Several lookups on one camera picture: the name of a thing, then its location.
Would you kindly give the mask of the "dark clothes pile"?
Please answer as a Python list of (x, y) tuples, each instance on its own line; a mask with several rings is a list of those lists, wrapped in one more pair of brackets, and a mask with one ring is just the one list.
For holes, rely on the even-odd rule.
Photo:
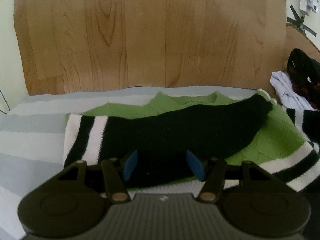
[(287, 61), (293, 91), (306, 98), (310, 105), (319, 110), (319, 62), (310, 58), (304, 51), (295, 48)]

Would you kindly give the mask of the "white crumpled garment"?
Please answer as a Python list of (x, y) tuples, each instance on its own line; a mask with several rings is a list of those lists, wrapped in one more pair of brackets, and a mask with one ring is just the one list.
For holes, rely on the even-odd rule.
[(284, 107), (310, 111), (315, 110), (306, 98), (293, 91), (292, 82), (285, 72), (272, 72), (270, 83)]

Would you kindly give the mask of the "green black striped sweater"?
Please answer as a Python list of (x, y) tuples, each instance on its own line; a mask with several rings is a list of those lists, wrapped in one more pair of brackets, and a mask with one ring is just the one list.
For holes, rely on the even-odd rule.
[(218, 92), (142, 106), (107, 103), (67, 118), (63, 161), (99, 165), (117, 158), (128, 187), (141, 189), (204, 177), (212, 158), (250, 160), (296, 191), (319, 183), (319, 148), (276, 100), (259, 90), (244, 100)]

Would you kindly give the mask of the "black tape on wall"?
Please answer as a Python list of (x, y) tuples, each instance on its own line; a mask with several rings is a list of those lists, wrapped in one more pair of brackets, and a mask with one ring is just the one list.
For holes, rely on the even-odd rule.
[(317, 33), (315, 31), (313, 31), (312, 29), (310, 29), (309, 27), (307, 27), (304, 24), (304, 16), (299, 16), (296, 12), (296, 10), (294, 9), (293, 5), (290, 5), (290, 9), (293, 13), (294, 19), (287, 17), (287, 22), (291, 23), (292, 25), (294, 25), (304, 36), (306, 36), (306, 32), (309, 32), (311, 35), (313, 35), (314, 37), (317, 37)]

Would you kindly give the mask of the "wooden headboard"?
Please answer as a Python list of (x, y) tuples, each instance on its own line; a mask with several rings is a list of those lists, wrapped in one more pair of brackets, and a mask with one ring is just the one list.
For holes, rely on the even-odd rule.
[(286, 0), (15, 0), (27, 91), (227, 86), (273, 92), (292, 49), (319, 50)]

